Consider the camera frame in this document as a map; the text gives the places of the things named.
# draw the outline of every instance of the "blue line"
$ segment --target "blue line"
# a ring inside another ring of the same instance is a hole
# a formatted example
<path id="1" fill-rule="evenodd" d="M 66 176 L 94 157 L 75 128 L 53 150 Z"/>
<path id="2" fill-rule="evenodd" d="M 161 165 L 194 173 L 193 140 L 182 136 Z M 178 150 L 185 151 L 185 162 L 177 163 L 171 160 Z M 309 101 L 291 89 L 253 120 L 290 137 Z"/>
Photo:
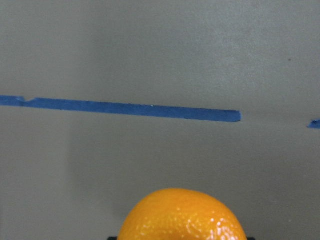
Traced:
<path id="1" fill-rule="evenodd" d="M 4 95 L 0 95 L 0 106 L 81 111 L 104 114 L 123 114 L 159 118 L 193 119 L 230 123 L 239 122 L 242 118 L 240 111 L 235 110 L 217 110 L 206 108 L 140 105 L 50 98 L 35 98 L 31 101 L 25 101 L 22 96 Z"/>
<path id="2" fill-rule="evenodd" d="M 320 129 L 320 119 L 313 120 L 312 122 L 310 122 L 308 128 L 310 128 L 310 129 Z"/>

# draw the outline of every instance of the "orange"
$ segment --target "orange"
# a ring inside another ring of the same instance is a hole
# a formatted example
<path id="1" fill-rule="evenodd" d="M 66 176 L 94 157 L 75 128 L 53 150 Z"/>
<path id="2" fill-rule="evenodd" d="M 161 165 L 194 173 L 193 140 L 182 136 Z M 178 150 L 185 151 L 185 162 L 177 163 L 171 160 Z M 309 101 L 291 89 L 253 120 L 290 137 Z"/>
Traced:
<path id="1" fill-rule="evenodd" d="M 247 240 L 236 216 L 217 199 L 169 188 L 141 200 L 129 213 L 118 240 Z"/>

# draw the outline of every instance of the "painter's tape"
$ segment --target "painter's tape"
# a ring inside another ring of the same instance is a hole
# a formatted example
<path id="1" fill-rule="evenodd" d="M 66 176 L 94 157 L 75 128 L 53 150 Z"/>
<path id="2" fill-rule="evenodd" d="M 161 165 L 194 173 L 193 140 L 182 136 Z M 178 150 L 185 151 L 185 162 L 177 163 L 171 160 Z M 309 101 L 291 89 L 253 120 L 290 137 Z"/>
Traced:
<path id="1" fill-rule="evenodd" d="M 230 123 L 238 122 L 241 120 L 240 111 L 235 110 L 140 105 L 51 98 L 34 98 L 33 100 L 25 101 L 25 99 L 21 96 L 0 95 L 0 106 L 81 111 L 104 114 L 124 114 L 159 118 L 193 119 Z"/>
<path id="2" fill-rule="evenodd" d="M 310 129 L 320 129 L 320 119 L 313 120 L 312 122 L 310 122 L 308 128 L 310 128 Z"/>

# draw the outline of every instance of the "short blue tape piece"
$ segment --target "short blue tape piece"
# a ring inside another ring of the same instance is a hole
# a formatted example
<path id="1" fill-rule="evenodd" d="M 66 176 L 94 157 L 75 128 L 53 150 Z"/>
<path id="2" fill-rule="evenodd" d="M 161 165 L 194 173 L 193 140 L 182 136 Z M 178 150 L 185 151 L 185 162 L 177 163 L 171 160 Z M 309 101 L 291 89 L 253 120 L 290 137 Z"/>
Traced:
<path id="1" fill-rule="evenodd" d="M 308 128 L 310 128 L 310 129 L 320 129 L 320 119 L 313 120 L 313 121 L 309 124 Z"/>
<path id="2" fill-rule="evenodd" d="M 123 114 L 159 118 L 193 119 L 230 123 L 239 122 L 242 118 L 241 112 L 236 110 L 217 110 L 206 108 L 140 105 L 51 98 L 35 98 L 31 101 L 25 101 L 22 96 L 3 95 L 0 95 L 0 106 L 81 111 L 104 114 Z"/>

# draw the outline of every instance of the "orange fruit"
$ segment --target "orange fruit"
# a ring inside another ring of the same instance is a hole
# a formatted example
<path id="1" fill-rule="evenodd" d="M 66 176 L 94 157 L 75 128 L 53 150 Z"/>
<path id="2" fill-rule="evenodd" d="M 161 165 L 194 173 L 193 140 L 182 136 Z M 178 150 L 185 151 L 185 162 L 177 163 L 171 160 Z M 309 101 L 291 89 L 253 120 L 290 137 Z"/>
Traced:
<path id="1" fill-rule="evenodd" d="M 169 188 L 141 200 L 129 213 L 118 240 L 247 240 L 236 216 L 217 199 Z"/>

